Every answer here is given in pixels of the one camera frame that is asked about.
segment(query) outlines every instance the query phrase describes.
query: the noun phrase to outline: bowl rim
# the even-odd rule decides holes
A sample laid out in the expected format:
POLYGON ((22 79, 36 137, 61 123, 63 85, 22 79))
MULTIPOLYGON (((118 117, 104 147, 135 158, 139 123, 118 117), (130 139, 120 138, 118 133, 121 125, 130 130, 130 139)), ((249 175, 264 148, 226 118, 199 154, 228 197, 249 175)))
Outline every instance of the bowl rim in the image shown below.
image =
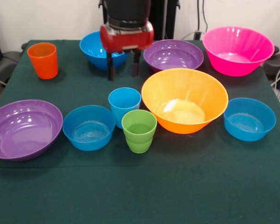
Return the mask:
POLYGON ((109 94, 109 96, 108 96, 108 101, 109 101, 110 105, 112 105, 112 106, 114 106, 115 108, 118 108, 118 109, 127 109, 127 110, 128 110, 128 109, 132 109, 133 107, 135 107, 136 105, 138 105, 139 103, 141 103, 141 100, 142 100, 141 93, 139 93, 138 90, 136 90, 136 89, 134 89, 134 88, 131 88, 131 87, 120 87, 120 88, 117 88, 117 89, 113 90, 112 92, 110 92, 110 94, 109 94), (134 106, 131 106, 131 107, 118 107, 118 106, 115 106, 113 103, 111 103, 111 101, 110 101, 110 96, 111 96, 112 93, 114 93, 115 91, 120 90, 120 89, 130 89, 130 90, 133 90, 133 91, 137 92, 137 93, 139 94, 139 96, 140 96, 139 102, 136 103, 134 106))
POLYGON ((236 129, 241 130, 241 131, 243 131, 243 132, 246 132, 246 133, 254 133, 254 134, 268 133, 268 132, 270 132, 270 131, 276 126, 277 117, 276 117, 275 112, 271 109, 271 107, 269 107, 269 106, 266 105, 265 103, 261 102, 260 100, 253 99, 253 98, 249 98, 249 97, 238 97, 238 98, 233 98, 233 99, 229 100, 228 105, 229 105, 229 103, 232 102, 232 101, 237 101, 237 100, 242 100, 242 99, 250 100, 250 101, 254 101, 254 102, 260 103, 262 106, 268 108, 268 109, 271 111, 271 113, 273 114, 274 123, 273 123, 273 125, 272 125, 271 128, 269 128, 269 129, 267 129, 267 130, 265 130, 265 131, 262 131, 262 132, 247 131, 247 130, 243 130, 243 129, 241 129, 241 128, 235 126, 233 123, 229 122, 229 120, 228 120, 228 118, 227 118, 227 116, 226 116, 226 114, 225 114, 225 112, 226 112, 226 111, 225 111, 225 112, 224 112, 224 120, 228 121, 228 123, 229 123, 230 125, 232 125, 232 126, 235 127, 236 129))
MULTIPOLYGON (((213 56, 216 56, 216 57, 218 57, 218 58, 221 58, 221 57, 219 57, 218 55, 214 54, 209 48, 206 47, 205 42, 204 42, 204 41, 205 41, 204 39, 205 39, 205 37, 207 37, 208 35, 210 35, 210 34, 211 34, 212 32, 214 32, 215 30, 218 30, 218 29, 226 29, 226 28, 238 28, 238 29, 241 29, 241 30, 243 30, 243 29, 245 29, 245 30, 250 30, 250 31, 252 31, 252 32, 254 32, 254 33, 257 33, 257 34, 259 34, 259 35, 265 37, 265 38, 270 42, 270 44, 273 46, 273 49, 275 48, 275 45, 274 45, 274 43, 271 41, 271 39, 268 38, 266 35, 264 35, 264 34, 261 33, 261 32, 258 32, 258 31, 256 31, 256 30, 253 30, 253 29, 250 29, 250 28, 246 28, 246 27, 240 27, 240 26, 223 26, 223 27, 217 27, 217 28, 211 29, 211 30, 209 30, 209 31, 203 36, 203 39, 202 39, 203 46, 204 46, 204 48, 206 49, 206 51, 209 52, 209 53, 211 53, 213 56)), ((274 50, 273 50, 273 51, 271 52, 271 54, 270 54, 269 56, 267 56, 266 58, 261 59, 261 60, 258 60, 258 61, 255 61, 255 62, 237 62, 237 61, 233 61, 233 60, 226 60, 226 59, 224 59, 224 58, 221 58, 221 59, 223 59, 223 60, 225 60, 225 61, 228 61, 228 62, 239 63, 239 64, 254 64, 254 63, 262 63, 262 62, 266 61, 266 60, 269 59, 273 54, 274 54, 274 50)))
POLYGON ((64 127, 63 127, 63 125, 62 125, 62 131, 63 131, 64 135, 65 135, 69 140, 71 140, 71 141, 73 141, 73 142, 81 143, 81 144, 91 144, 91 143, 94 143, 94 142, 102 141, 103 139, 107 138, 107 137, 114 131, 115 123, 116 123, 116 122, 115 122, 115 117, 114 117, 113 113, 112 113, 110 110, 108 110, 107 108, 103 107, 103 106, 99 106, 99 105, 84 105, 84 106, 77 107, 77 108, 75 108, 74 110, 70 111, 70 112, 64 117, 64 119, 63 119, 63 124, 65 123, 65 120, 68 118, 68 116, 69 116, 71 113, 73 113, 73 112, 75 112, 75 111, 77 111, 77 110, 81 110, 81 109, 84 108, 84 107, 100 107, 100 108, 102 108, 102 109, 104 109, 104 110, 107 110, 107 111, 111 114, 111 117, 112 117, 112 120, 113 120, 113 125, 112 125, 112 129, 110 130, 109 134, 106 135, 105 137, 103 137, 103 138, 101 138, 101 139, 99 139, 99 140, 97 140, 97 141, 93 141, 93 142, 77 141, 77 140, 74 140, 73 138, 71 138, 69 135, 67 135, 67 133, 64 131, 64 127))
POLYGON ((147 64, 149 64, 150 66, 154 67, 154 68, 157 69, 157 70, 164 70, 164 69, 155 67, 154 65, 152 65, 151 63, 148 62, 147 51, 148 51, 154 44, 156 44, 157 42, 168 42, 168 41, 185 42, 185 43, 187 43, 187 44, 189 44, 189 45, 194 46, 196 49, 198 49, 198 51, 202 54, 202 60, 201 60, 201 62, 198 64, 198 66, 196 66, 195 68, 191 68, 191 69, 197 69, 197 68, 199 68, 199 66, 202 65, 202 63, 204 62, 204 53, 203 53, 202 50, 201 50, 199 47, 197 47, 195 44, 190 43, 190 42, 188 42, 188 41, 184 41, 184 40, 166 39, 166 40, 154 41, 148 48, 146 48, 146 49, 144 50, 144 52, 143 52, 143 58, 144 58, 144 60, 146 61, 147 64))
POLYGON ((52 140, 51 140, 48 144, 46 144, 45 146, 43 146, 42 148, 40 148, 39 150, 37 150, 37 151, 35 151, 35 152, 32 152, 32 153, 30 153, 30 154, 21 156, 21 157, 8 157, 8 158, 0 157, 1 160, 21 160, 21 159, 23 159, 23 158, 29 157, 29 156, 31 156, 31 155, 37 153, 37 152, 42 151, 43 149, 45 149, 46 147, 48 147, 50 144, 52 144, 52 143, 55 141, 55 139, 57 138, 57 136, 59 135, 59 133, 60 133, 62 127, 63 127, 63 116, 62 116, 62 113, 61 113, 60 109, 59 109, 56 105, 54 105, 54 104, 52 104, 52 103, 50 103, 50 102, 48 102, 48 101, 45 101, 45 100, 40 100, 40 99, 18 100, 18 101, 15 101, 15 102, 12 102, 12 103, 10 103, 10 104, 6 104, 6 105, 0 107, 0 110, 3 109, 3 108, 5 108, 5 107, 7 107, 7 106, 10 106, 10 105, 13 105, 13 104, 17 104, 17 103, 20 103, 20 102, 27 102, 27 101, 37 101, 37 102, 42 102, 42 103, 46 103, 46 104, 52 105, 52 106, 56 109, 56 111, 58 112, 58 114, 60 115, 60 118, 61 118, 60 124, 61 124, 61 125, 60 125, 60 127, 58 128, 58 131, 56 132, 57 134, 52 138, 52 140))
MULTIPOLYGON (((92 32, 92 33, 87 34, 86 36, 84 36, 84 37, 80 40, 80 43, 79 43, 80 49, 81 49, 81 51, 82 51, 84 54, 86 54, 86 55, 88 55, 88 56, 95 57, 95 58, 107 58, 107 56, 106 56, 106 57, 101 57, 101 56, 95 56, 95 55, 89 54, 88 52, 84 51, 84 49, 83 49, 82 46, 81 46, 82 41, 84 41, 87 37, 89 37, 89 36, 91 36, 91 35, 94 35, 94 34, 97 34, 97 33, 100 33, 100 31, 92 32)), ((112 58, 119 57, 119 56, 122 56, 122 55, 125 55, 125 52, 118 53, 118 55, 112 54, 112 58)))
MULTIPOLYGON (((218 117, 220 117, 220 116, 224 113, 224 111, 226 110, 226 108, 227 108, 227 106, 228 106, 228 100, 229 100, 229 98, 228 98, 228 92, 227 92, 226 88, 224 87, 224 85, 223 85, 219 80, 217 80, 217 79, 214 78, 213 76, 211 76, 211 75, 209 75, 209 74, 207 74, 207 73, 205 73, 205 72, 203 72, 203 71, 199 71, 199 70, 195 70, 195 69, 186 69, 186 68, 184 68, 184 69, 183 69, 183 68, 178 68, 178 69, 167 69, 167 70, 159 71, 159 72, 153 74, 153 75, 152 75, 151 77, 149 77, 147 80, 149 80, 150 78, 152 78, 153 76, 155 76, 155 75, 158 74, 158 73, 162 73, 162 72, 165 72, 165 71, 168 71, 168 70, 193 70, 193 71, 195 71, 195 72, 203 73, 203 74, 205 74, 205 75, 207 75, 207 76, 210 76, 210 78, 212 78, 215 82, 217 82, 220 86, 223 87, 224 93, 225 93, 225 96, 226 96, 226 105, 224 106, 224 109, 222 110, 222 112, 219 113, 217 116, 213 117, 212 119, 205 120, 204 122, 201 122, 201 123, 183 124, 183 123, 173 122, 173 121, 171 121, 171 120, 165 119, 165 118, 163 118, 162 116, 159 116, 157 113, 152 112, 152 110, 145 104, 145 101, 144 101, 144 99, 143 99, 143 97, 142 97, 142 100, 143 100, 145 106, 146 106, 153 114, 155 114, 157 117, 159 117, 159 118, 161 118, 161 119, 163 119, 163 120, 169 121, 170 123, 173 123, 173 124, 178 124, 178 125, 203 125, 203 124, 208 124, 208 123, 212 122, 213 120, 217 119, 218 117)), ((146 81, 144 82, 144 84, 143 84, 143 86, 142 86, 141 95, 142 95, 142 93, 143 93, 143 87, 144 87, 146 81)))

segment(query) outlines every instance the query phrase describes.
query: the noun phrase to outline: plastic bowl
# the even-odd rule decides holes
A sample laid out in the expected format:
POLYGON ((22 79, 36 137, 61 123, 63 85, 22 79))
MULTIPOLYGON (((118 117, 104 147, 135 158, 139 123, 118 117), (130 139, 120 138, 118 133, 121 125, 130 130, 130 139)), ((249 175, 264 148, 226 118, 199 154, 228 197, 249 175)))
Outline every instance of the plastic bowl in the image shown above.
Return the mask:
POLYGON ((155 73, 143 84, 141 94, 160 125, 179 134, 199 131, 228 105, 224 86, 214 77, 192 69, 155 73))
MULTIPOLYGON (((107 70, 107 52, 103 48, 100 32, 88 34, 80 41, 80 49, 83 51, 87 59, 98 69, 107 70)), ((113 64, 117 68, 121 66, 127 59, 128 54, 113 53, 113 64)))
POLYGON ((0 108, 0 159, 24 161, 45 152, 61 131, 62 114, 42 100, 22 100, 0 108))
POLYGON ((224 125, 229 134, 242 141, 258 141, 275 126, 276 116, 266 104, 251 98, 229 101, 224 125))
POLYGON ((72 145, 83 151, 98 150, 109 143, 115 118, 108 109, 88 105, 71 111, 63 121, 63 132, 72 145))
POLYGON ((196 69, 203 59, 203 52, 186 41, 156 41, 144 50, 144 60, 155 72, 175 68, 196 69))
POLYGON ((265 35, 241 27, 213 29, 205 34, 203 44, 214 69, 233 77, 250 74, 275 49, 265 35))

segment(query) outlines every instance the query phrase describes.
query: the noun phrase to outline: blue bowl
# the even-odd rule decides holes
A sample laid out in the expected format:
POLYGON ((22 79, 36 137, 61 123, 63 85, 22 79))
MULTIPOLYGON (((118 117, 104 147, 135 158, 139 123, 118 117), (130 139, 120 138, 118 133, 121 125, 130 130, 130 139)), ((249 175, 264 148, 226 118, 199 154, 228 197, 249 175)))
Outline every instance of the blue bowl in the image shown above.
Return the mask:
POLYGON ((96 105, 79 107, 63 121, 63 133, 74 147, 83 151, 98 150, 107 145, 114 127, 111 111, 96 105))
POLYGON ((122 87, 113 90, 109 95, 111 111, 116 119, 116 126, 122 129, 123 116, 140 108, 141 94, 129 87, 122 87))
POLYGON ((229 134, 242 141, 258 141, 275 126, 276 116, 266 104, 251 98, 229 101, 224 125, 229 134))
MULTIPOLYGON (((98 69, 107 70, 107 52, 103 48, 100 32, 88 34, 80 41, 80 49, 83 51, 87 59, 98 69)), ((113 64, 117 68, 125 62, 128 54, 113 53, 113 64)))

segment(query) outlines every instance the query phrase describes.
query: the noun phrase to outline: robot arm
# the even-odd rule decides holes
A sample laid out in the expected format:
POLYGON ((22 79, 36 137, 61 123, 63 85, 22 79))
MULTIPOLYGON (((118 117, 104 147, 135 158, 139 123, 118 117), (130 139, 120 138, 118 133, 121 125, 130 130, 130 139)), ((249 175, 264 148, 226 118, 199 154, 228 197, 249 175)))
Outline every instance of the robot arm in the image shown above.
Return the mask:
POLYGON ((103 0, 107 23, 100 28, 101 42, 107 51, 108 78, 115 79, 114 52, 134 52, 133 76, 138 75, 141 50, 154 40, 154 29, 148 21, 150 0, 103 0))

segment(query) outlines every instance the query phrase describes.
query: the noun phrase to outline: table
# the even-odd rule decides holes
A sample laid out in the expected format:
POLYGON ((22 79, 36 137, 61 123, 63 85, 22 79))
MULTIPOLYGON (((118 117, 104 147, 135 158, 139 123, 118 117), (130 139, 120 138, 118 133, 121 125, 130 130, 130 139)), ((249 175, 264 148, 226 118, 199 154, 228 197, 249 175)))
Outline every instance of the table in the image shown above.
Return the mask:
MULTIPOLYGON (((112 90, 140 91, 151 75, 141 60, 140 75, 132 78, 129 57, 110 82, 87 62, 79 41, 52 43, 58 76, 38 79, 25 53, 0 106, 42 99, 63 116, 83 105, 109 108, 112 90)), ((118 128, 96 152, 75 149, 60 133, 38 158, 0 161, 0 224, 280 224, 280 103, 260 67, 246 77, 224 76, 212 69, 202 43, 193 43, 205 56, 199 69, 222 82, 230 99, 251 97, 274 110, 277 125, 264 139, 247 143, 231 137, 222 117, 188 135, 158 125, 145 154, 132 153, 118 128)))

